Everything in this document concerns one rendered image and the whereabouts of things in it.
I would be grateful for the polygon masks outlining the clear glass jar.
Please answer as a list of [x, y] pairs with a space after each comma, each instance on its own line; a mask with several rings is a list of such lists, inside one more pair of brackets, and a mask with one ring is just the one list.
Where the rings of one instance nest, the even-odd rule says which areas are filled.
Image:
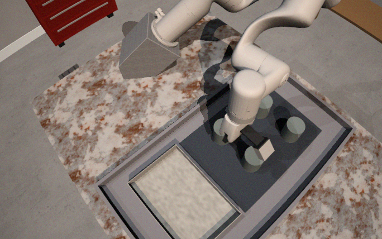
[[264, 119], [268, 116], [271, 106], [273, 105], [273, 99], [267, 95], [260, 103], [256, 118]]
[[227, 143], [224, 143], [222, 140], [224, 138], [224, 135], [221, 135], [219, 133], [219, 130], [220, 130], [220, 127], [221, 127], [221, 123], [223, 121], [223, 118], [220, 118], [218, 120], [215, 121], [214, 125], [213, 125], [213, 140], [215, 143], [219, 144], [219, 145], [226, 145], [228, 144], [229, 142]]
[[253, 173], [259, 170], [264, 161], [260, 160], [252, 146], [248, 147], [241, 160], [241, 165], [247, 172]]
[[305, 123], [299, 117], [290, 117], [284, 125], [281, 136], [288, 143], [296, 142], [305, 130]]

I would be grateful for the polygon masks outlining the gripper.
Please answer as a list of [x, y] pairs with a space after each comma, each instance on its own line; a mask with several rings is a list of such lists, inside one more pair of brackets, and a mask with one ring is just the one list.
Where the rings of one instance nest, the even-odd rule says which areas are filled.
[[[254, 119], [255, 120], [255, 119]], [[223, 118], [223, 121], [221, 123], [221, 127], [220, 127], [220, 130], [219, 130], [219, 133], [221, 135], [224, 135], [224, 138], [223, 138], [223, 142], [224, 143], [227, 143], [228, 141], [229, 142], [234, 142], [235, 144], [237, 144], [237, 142], [240, 141], [240, 138], [241, 138], [241, 130], [246, 127], [246, 125], [252, 125], [254, 120], [248, 124], [245, 124], [245, 125], [241, 125], [241, 124], [238, 124], [238, 123], [235, 123], [234, 121], [232, 121], [229, 116], [228, 116], [228, 113], [226, 113], [226, 115], [224, 116]]]

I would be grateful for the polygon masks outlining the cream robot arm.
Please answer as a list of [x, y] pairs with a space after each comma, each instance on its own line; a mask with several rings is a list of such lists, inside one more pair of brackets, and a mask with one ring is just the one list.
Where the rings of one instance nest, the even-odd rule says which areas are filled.
[[[167, 47], [176, 47], [179, 37], [205, 17], [213, 2], [226, 11], [239, 12], [258, 0], [180, 0], [167, 14], [155, 11], [151, 23], [154, 36]], [[276, 56], [253, 43], [265, 30], [274, 27], [309, 27], [321, 8], [332, 8], [341, 0], [283, 0], [281, 5], [248, 25], [231, 56], [238, 72], [231, 83], [227, 113], [235, 123], [252, 122], [260, 103], [289, 78], [290, 67]], [[275, 150], [268, 137], [261, 136], [250, 125], [240, 131], [254, 145], [258, 158], [265, 161]]]

